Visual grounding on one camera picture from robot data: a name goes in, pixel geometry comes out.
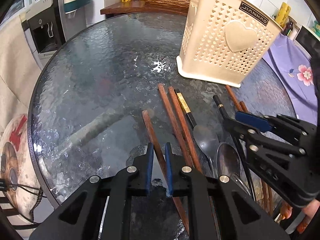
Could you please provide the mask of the right hand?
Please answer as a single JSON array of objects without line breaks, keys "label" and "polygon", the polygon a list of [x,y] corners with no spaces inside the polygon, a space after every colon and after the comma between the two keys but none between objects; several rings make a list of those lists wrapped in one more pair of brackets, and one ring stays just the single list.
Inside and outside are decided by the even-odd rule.
[{"label": "right hand", "polygon": [[[290,225],[288,229],[286,229],[286,233],[288,235],[292,234],[294,231],[297,231],[299,234],[303,233],[306,227],[310,224],[314,215],[316,214],[319,208],[319,201],[314,199],[311,201],[306,207],[301,210],[295,210],[298,213],[298,218],[303,219],[300,223],[293,222],[293,225]],[[293,207],[291,207],[287,202],[283,202],[280,208],[280,217],[282,219],[289,219],[293,213]]]}]

